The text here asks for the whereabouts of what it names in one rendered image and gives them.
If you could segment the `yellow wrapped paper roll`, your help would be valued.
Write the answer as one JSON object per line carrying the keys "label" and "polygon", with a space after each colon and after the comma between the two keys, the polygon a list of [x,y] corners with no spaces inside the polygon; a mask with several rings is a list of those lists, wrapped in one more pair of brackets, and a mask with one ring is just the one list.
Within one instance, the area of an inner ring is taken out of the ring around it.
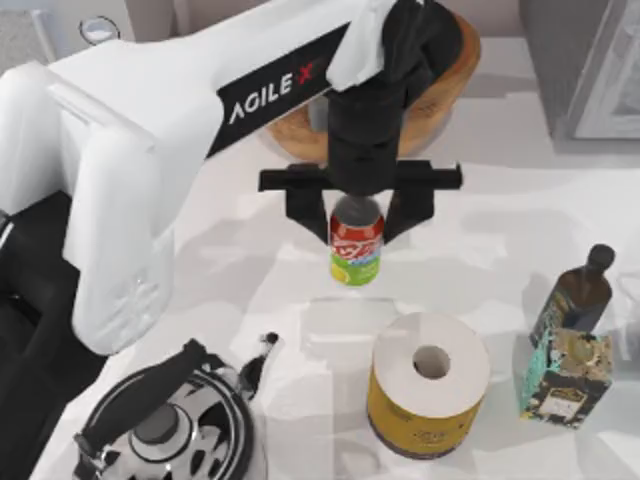
{"label": "yellow wrapped paper roll", "polygon": [[441,314],[411,313],[380,332],[372,351],[367,416],[392,451],[435,459],[465,439],[491,376],[481,337]]}

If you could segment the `shiny metal kettle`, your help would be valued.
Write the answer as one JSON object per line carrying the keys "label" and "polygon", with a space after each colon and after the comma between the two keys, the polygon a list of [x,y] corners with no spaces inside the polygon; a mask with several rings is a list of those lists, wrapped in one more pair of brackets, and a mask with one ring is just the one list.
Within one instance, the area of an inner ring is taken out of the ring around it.
{"label": "shiny metal kettle", "polygon": [[268,480],[251,402],[279,336],[240,369],[191,339],[112,387],[75,435],[72,480]]}

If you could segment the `grey cabinet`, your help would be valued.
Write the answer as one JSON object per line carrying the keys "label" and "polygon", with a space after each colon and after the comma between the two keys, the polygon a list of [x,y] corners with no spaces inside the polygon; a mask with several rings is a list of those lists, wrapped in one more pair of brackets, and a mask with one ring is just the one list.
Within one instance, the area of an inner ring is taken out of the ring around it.
{"label": "grey cabinet", "polygon": [[640,142],[640,0],[519,0],[554,139]]}

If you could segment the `red and green can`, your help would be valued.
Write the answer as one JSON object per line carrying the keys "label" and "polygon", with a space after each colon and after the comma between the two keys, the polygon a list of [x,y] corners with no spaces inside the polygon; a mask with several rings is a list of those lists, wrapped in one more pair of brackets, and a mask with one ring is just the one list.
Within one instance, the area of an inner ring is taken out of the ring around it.
{"label": "red and green can", "polygon": [[380,269],[384,217],[370,197],[343,195],[329,221],[330,272],[347,286],[363,286]]}

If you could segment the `dark glass bottle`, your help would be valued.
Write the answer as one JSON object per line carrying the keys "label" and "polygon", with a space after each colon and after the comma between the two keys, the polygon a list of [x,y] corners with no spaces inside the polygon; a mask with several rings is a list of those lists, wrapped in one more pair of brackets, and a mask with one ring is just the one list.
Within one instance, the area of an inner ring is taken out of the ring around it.
{"label": "dark glass bottle", "polygon": [[592,332],[612,298],[612,288],[605,277],[616,253],[606,244],[591,247],[586,262],[563,272],[554,284],[529,340],[536,348],[550,328]]}

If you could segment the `wooden bowl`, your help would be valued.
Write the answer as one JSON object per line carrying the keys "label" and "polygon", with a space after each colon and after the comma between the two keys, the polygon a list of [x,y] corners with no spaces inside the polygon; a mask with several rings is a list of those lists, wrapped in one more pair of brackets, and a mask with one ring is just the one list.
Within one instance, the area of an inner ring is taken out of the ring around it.
{"label": "wooden bowl", "polygon": [[[434,140],[480,60],[479,34],[459,14],[455,14],[454,18],[462,33],[461,53],[456,62],[407,111],[399,144],[399,156],[402,158],[418,153]],[[286,114],[266,130],[273,142],[288,154],[288,162],[326,164],[328,136],[311,128],[307,105]]]}

